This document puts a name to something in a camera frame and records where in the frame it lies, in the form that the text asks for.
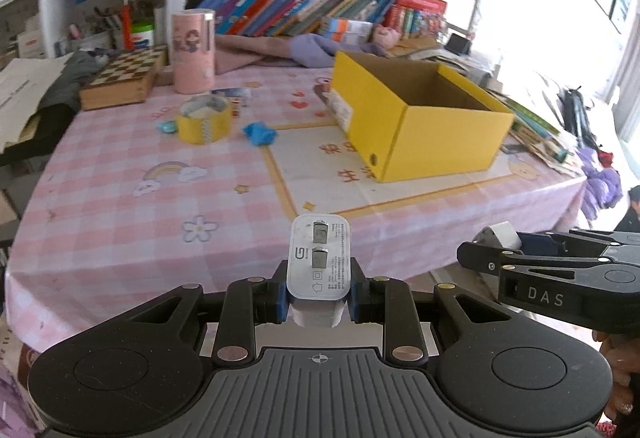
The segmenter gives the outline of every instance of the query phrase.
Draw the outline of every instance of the chessboard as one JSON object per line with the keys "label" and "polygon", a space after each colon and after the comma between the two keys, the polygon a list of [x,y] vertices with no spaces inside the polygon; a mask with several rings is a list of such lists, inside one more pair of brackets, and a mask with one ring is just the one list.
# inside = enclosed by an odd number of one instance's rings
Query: chessboard
{"label": "chessboard", "polygon": [[166,46],[134,50],[116,57],[80,91],[83,110],[97,110],[143,102],[160,69],[166,64]]}

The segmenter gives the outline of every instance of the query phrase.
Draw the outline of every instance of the black device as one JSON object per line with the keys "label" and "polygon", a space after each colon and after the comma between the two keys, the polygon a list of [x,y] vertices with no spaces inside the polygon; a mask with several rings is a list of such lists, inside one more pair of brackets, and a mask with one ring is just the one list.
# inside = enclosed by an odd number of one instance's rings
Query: black device
{"label": "black device", "polygon": [[444,47],[445,50],[455,53],[455,55],[469,55],[471,50],[471,39],[462,37],[457,33],[452,33]]}
{"label": "black device", "polygon": [[[463,243],[460,263],[499,274],[504,302],[637,334],[640,235],[519,236],[519,251]],[[183,285],[47,350],[29,377],[43,438],[599,436],[612,376],[596,350],[453,284],[425,293],[366,278],[353,258],[350,316],[383,325],[382,352],[257,355],[254,326],[286,320],[286,275],[283,261],[226,293]],[[209,322],[218,331],[201,357]],[[431,323],[436,357],[420,322]]]}

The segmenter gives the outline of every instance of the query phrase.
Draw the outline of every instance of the hand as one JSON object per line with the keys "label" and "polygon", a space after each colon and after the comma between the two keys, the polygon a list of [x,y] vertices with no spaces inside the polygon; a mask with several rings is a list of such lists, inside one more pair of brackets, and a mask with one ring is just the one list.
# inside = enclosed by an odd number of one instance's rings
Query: hand
{"label": "hand", "polygon": [[600,353],[607,359],[613,373],[613,390],[604,414],[614,421],[618,414],[629,415],[634,408],[634,394],[629,387],[631,373],[640,373],[640,339],[624,342],[613,348],[610,336],[593,332],[593,340],[602,342]]}

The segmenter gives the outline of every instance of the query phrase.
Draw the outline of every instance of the yellow tape roll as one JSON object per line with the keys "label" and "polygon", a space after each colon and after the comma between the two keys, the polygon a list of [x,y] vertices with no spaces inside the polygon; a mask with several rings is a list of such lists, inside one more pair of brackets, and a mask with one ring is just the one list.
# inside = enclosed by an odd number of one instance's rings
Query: yellow tape roll
{"label": "yellow tape roll", "polygon": [[228,135],[231,129],[231,105],[224,97],[201,95],[180,106],[175,119],[178,137],[187,144],[209,144]]}

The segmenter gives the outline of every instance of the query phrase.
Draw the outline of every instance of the red marker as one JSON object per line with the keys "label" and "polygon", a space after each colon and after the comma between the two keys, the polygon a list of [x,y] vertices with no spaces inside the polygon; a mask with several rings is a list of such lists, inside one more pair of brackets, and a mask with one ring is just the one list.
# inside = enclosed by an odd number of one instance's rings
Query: red marker
{"label": "red marker", "polygon": [[124,38],[125,50],[133,50],[133,41],[131,39],[131,10],[129,0],[124,0],[122,7],[122,36]]}

